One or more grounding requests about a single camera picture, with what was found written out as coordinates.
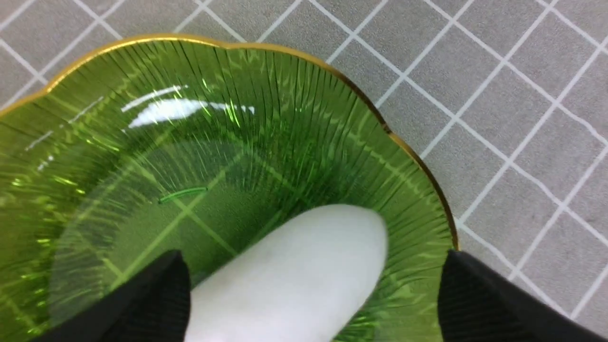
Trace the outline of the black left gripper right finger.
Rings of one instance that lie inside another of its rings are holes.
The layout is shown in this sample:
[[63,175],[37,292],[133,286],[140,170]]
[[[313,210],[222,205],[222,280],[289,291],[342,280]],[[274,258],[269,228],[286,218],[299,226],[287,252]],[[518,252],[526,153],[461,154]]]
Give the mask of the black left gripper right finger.
[[438,295],[446,342],[603,342],[465,251],[449,251]]

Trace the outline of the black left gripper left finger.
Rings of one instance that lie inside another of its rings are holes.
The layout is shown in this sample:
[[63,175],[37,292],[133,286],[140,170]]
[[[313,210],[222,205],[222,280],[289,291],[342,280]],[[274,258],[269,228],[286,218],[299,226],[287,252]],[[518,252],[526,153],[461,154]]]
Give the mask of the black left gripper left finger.
[[163,253],[108,296],[38,342],[182,342],[190,318],[190,274],[178,250]]

